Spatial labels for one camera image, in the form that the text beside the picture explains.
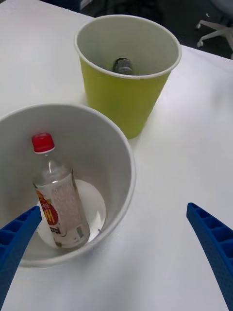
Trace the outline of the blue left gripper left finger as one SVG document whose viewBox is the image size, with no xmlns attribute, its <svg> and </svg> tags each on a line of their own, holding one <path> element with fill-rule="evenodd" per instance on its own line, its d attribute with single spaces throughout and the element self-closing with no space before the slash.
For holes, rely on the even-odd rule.
<svg viewBox="0 0 233 311">
<path fill-rule="evenodd" d="M 0 309 L 23 254 L 41 220 L 40 208 L 34 206 L 0 230 Z"/>
</svg>

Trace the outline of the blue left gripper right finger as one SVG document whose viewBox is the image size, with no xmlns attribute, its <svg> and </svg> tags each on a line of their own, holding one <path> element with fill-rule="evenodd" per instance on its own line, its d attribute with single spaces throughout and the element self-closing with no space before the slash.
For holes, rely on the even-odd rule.
<svg viewBox="0 0 233 311">
<path fill-rule="evenodd" d="M 188 203 L 186 217 L 212 268 L 228 310 L 233 310 L 233 231 L 204 209 Z"/>
</svg>

